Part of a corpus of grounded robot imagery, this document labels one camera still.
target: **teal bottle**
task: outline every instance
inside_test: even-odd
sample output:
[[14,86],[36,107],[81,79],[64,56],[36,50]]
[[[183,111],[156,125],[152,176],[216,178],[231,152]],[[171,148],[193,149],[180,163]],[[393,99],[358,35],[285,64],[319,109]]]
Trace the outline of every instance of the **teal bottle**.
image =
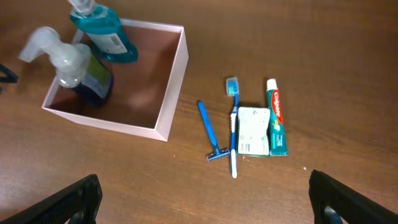
[[116,12],[95,0],[69,0],[73,6],[70,20],[85,32],[111,62],[129,63],[138,59],[138,51],[122,29]]

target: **blue toothbrush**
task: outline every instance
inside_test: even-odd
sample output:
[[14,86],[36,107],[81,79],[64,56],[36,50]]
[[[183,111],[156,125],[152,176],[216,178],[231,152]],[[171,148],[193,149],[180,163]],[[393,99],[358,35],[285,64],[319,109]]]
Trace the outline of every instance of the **blue toothbrush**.
[[231,113],[231,173],[232,177],[236,178],[238,176],[238,171],[236,168],[236,117],[238,113],[238,103],[239,103],[239,85],[238,78],[227,78],[226,80],[226,94],[228,96],[235,96],[234,108]]
[[211,142],[211,145],[213,146],[214,149],[214,153],[211,154],[210,156],[207,157],[208,161],[212,161],[215,159],[219,159],[223,156],[227,156],[229,155],[229,151],[228,150],[220,150],[217,144],[217,139],[216,139],[216,135],[213,131],[213,128],[211,127],[211,123],[210,123],[210,119],[207,116],[207,112],[206,112],[206,108],[205,105],[203,104],[202,101],[198,102],[198,107],[199,107],[199,111],[201,114],[201,118],[203,119],[203,124],[205,124],[205,128],[207,131],[207,135],[209,135],[209,139]]

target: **soap bar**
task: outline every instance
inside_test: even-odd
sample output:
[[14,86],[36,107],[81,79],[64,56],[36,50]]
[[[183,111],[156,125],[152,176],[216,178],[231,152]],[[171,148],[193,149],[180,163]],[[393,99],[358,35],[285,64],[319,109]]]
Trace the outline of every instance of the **soap bar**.
[[269,156],[267,129],[270,111],[268,108],[239,107],[238,109],[238,154]]

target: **bottle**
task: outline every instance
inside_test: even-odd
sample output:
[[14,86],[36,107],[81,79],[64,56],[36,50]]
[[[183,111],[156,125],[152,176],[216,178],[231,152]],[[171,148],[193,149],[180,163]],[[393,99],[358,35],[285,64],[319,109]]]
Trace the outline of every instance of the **bottle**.
[[19,58],[31,62],[44,52],[57,68],[61,86],[72,89],[92,106],[100,107],[107,102],[113,75],[91,54],[87,45],[64,44],[53,28],[41,27],[32,34]]
[[70,20],[85,32],[111,62],[128,63],[138,59],[138,51],[122,29],[116,12],[95,0],[69,0],[73,6]]
[[280,108],[279,90],[274,78],[267,81],[267,100],[271,111],[269,132],[271,136],[271,156],[287,156],[286,137],[282,109]]

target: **white cap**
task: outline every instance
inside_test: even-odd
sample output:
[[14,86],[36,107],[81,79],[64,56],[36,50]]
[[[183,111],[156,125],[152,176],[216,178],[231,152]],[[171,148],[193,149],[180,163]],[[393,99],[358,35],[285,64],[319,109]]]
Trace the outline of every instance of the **white cap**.
[[40,27],[30,37],[19,59],[31,62],[36,57],[47,53],[51,63],[63,72],[76,69],[82,58],[74,46],[64,44],[60,35],[51,27]]
[[275,78],[270,78],[267,80],[267,91],[268,90],[277,90],[278,87],[276,85],[276,80]]
[[95,0],[68,0],[76,12],[83,15],[91,14],[96,6]]

